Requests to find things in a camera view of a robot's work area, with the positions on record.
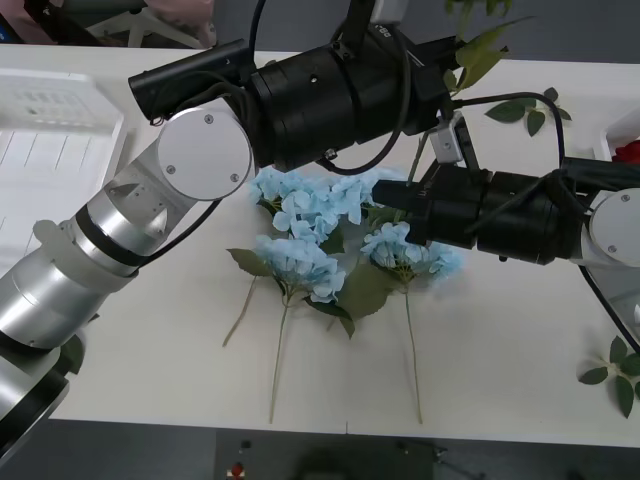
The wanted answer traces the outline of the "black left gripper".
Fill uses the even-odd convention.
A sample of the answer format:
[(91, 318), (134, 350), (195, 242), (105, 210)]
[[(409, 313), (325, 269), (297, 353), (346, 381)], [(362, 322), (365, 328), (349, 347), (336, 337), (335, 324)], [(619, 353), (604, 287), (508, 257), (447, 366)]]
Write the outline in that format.
[(448, 95), (444, 73), (458, 66), (456, 53), (461, 41), (446, 37), (408, 47), (411, 65), (410, 101), (402, 132), (417, 135), (438, 124), (437, 114)]

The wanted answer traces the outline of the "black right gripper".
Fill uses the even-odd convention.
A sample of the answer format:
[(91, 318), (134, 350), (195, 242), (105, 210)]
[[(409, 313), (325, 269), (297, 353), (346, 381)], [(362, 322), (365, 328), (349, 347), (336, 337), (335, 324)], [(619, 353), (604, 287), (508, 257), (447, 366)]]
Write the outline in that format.
[(486, 169), (432, 164), (418, 183), (379, 180), (372, 189), (372, 199), (386, 207), (412, 209), (409, 243), (438, 242), (472, 249), (477, 235), (467, 228), (479, 218), (491, 177)]

